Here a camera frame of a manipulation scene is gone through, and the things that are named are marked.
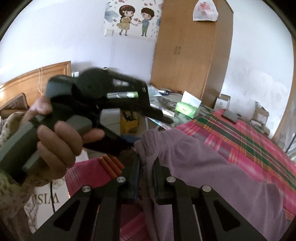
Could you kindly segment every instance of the cartoon poster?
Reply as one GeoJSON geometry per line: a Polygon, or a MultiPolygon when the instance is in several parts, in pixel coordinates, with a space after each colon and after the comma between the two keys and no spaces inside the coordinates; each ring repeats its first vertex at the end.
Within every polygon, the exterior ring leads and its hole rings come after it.
{"type": "Polygon", "coordinates": [[[108,0],[104,27],[114,35],[156,39],[163,0],[108,0]]]}

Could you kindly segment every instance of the hand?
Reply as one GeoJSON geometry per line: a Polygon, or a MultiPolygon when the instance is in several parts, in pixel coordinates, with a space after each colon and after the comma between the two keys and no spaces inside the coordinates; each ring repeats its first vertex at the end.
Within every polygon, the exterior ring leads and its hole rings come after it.
{"type": "MultiPolygon", "coordinates": [[[[26,112],[22,123],[37,114],[48,115],[51,112],[50,99],[42,96],[26,112]]],[[[54,131],[45,125],[40,125],[37,135],[40,140],[37,143],[37,151],[48,165],[39,170],[39,173],[44,178],[52,180],[62,178],[67,168],[74,165],[75,157],[81,153],[83,143],[100,140],[105,133],[101,129],[92,129],[81,137],[73,127],[64,121],[58,121],[54,126],[54,131]]]]}

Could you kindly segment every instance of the cartoon girl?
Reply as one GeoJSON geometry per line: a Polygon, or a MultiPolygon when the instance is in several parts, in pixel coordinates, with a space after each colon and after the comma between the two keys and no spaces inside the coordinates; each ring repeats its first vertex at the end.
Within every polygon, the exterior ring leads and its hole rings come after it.
{"type": "Polygon", "coordinates": [[[134,26],[137,26],[137,24],[133,24],[131,22],[131,19],[134,13],[135,13],[135,8],[131,5],[123,5],[119,8],[119,14],[121,15],[120,23],[117,24],[117,27],[121,29],[119,35],[121,35],[123,30],[125,30],[126,31],[125,36],[127,36],[130,23],[134,26]]]}

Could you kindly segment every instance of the silver bolt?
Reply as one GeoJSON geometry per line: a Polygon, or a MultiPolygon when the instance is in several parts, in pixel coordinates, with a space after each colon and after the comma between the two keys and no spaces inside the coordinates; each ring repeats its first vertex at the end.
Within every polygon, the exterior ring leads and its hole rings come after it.
{"type": "Polygon", "coordinates": [[[116,181],[119,182],[119,183],[124,183],[126,181],[126,178],[125,177],[118,177],[116,179],[116,181]]]}
{"type": "Polygon", "coordinates": [[[174,182],[176,181],[176,179],[175,179],[174,177],[168,177],[168,178],[167,178],[167,181],[168,181],[169,183],[174,183],[174,182]]]}
{"type": "Polygon", "coordinates": [[[89,192],[91,190],[91,187],[90,186],[83,186],[82,187],[82,191],[83,192],[89,192]]]}
{"type": "Polygon", "coordinates": [[[204,186],[202,186],[202,190],[205,191],[205,192],[210,192],[212,189],[211,189],[210,186],[204,185],[204,186]]]}

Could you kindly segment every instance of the white plastic bag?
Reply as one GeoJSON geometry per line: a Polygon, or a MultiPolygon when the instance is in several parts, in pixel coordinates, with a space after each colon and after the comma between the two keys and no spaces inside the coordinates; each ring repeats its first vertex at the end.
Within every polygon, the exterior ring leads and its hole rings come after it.
{"type": "Polygon", "coordinates": [[[193,21],[217,21],[218,11],[212,0],[199,0],[193,10],[193,21]]]}

